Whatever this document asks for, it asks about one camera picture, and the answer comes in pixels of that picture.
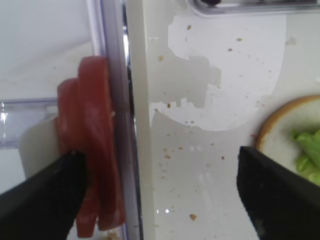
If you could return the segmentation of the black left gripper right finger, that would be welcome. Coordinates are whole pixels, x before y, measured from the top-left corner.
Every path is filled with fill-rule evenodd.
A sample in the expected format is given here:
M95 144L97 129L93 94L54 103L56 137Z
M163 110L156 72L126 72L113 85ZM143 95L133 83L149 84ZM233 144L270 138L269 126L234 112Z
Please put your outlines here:
M320 187L242 146L236 186L260 240L318 240Z

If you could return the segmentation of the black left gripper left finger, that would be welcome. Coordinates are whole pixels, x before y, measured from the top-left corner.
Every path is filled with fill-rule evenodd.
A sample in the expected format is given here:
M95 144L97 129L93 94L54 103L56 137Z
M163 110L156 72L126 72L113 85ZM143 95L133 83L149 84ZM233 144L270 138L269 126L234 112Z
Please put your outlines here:
M2 240L65 240L87 189L86 157L70 152L0 196Z

